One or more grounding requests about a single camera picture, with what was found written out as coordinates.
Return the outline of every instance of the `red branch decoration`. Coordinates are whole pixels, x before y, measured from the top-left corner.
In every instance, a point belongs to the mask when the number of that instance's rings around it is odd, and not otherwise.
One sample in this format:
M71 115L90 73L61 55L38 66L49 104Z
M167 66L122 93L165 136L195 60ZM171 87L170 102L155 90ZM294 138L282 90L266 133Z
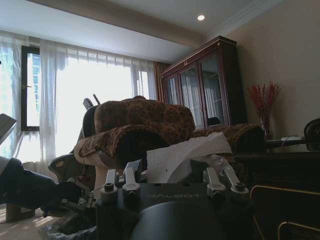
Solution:
M267 137L270 136L270 112L279 92L279 83L273 83L272 81L269 82L268 86L265 84L260 86L258 84L252 85L248 88L248 95L255 106L256 113L261 119L261 123L263 124L264 132Z

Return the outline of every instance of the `window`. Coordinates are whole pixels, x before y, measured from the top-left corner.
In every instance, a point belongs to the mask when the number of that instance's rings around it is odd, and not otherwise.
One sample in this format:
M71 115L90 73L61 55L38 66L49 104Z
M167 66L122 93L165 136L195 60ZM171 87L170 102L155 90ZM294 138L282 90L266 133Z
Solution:
M39 131L40 51L29 46L21 50L21 130Z

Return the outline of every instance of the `black device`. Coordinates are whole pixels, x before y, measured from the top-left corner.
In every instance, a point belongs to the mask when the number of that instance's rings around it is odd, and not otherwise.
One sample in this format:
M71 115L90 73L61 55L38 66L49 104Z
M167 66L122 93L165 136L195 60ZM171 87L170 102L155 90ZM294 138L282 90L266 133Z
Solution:
M132 168L124 173L125 184L118 189L115 170L108 171L95 203L98 240L252 238L248 190L241 186L244 197L233 197L232 190L211 175L212 168L206 171L208 184L136 183Z

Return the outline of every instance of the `recessed light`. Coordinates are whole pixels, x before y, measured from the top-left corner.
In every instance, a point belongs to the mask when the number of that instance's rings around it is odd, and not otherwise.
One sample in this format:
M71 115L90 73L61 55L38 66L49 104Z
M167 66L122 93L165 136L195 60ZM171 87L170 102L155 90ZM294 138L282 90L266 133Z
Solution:
M205 19L205 16L204 15L199 15L197 18L198 18L199 21L202 21L202 20Z

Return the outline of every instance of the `white curtain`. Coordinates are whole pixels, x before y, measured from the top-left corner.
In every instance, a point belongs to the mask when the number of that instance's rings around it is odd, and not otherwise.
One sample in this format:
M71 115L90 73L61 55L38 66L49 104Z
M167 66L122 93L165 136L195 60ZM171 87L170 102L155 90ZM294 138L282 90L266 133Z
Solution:
M181 74L181 87L183 95L183 105L190 109L195 129L201 129L204 126L203 114L199 102L198 79L195 69L190 69Z
M151 61L40 41L41 160L69 153L79 136L86 109L84 98L96 104L142 95L156 99Z
M203 74L204 94L206 101L206 110L208 118L217 117L220 122L224 123L224 113L222 110L222 100L219 87L219 75L206 76Z
M40 131L21 132L21 46L29 38L0 31L0 113L17 126L0 145L0 155L20 159L25 168L52 177L48 163L77 143L86 112L84 98L96 104L142 95L156 99L151 61L40 40Z
M21 46L28 37L0 31L0 114L17 120L16 127L0 145L0 156L14 156L21 141Z
M177 90L176 90L176 81L174 78L171 78L168 81L168 103L169 104L178 104Z

